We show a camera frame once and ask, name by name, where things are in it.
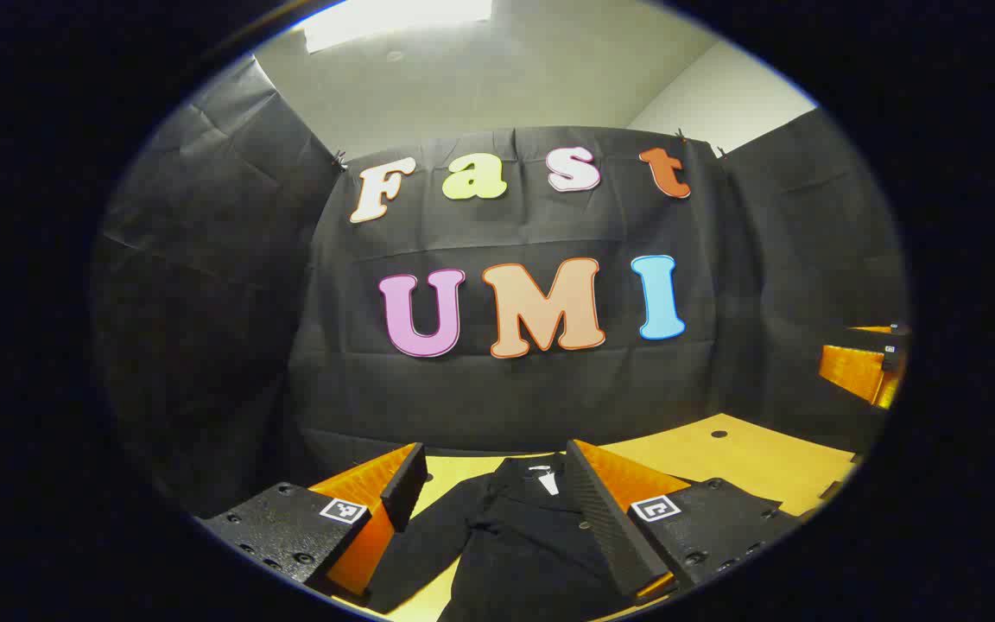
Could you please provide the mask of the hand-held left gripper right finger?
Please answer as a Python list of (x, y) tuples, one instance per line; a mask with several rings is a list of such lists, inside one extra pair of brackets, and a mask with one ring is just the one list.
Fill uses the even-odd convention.
[(565, 475), (613, 582), (636, 605), (714, 581), (802, 523), (729, 480), (676, 478), (581, 440), (566, 445)]

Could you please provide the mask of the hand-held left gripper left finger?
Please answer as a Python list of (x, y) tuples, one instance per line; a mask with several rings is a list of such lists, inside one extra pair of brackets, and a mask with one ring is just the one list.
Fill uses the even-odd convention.
[(319, 484), (276, 483), (201, 524), (305, 587), (362, 598), (427, 476), (425, 446), (410, 442)]

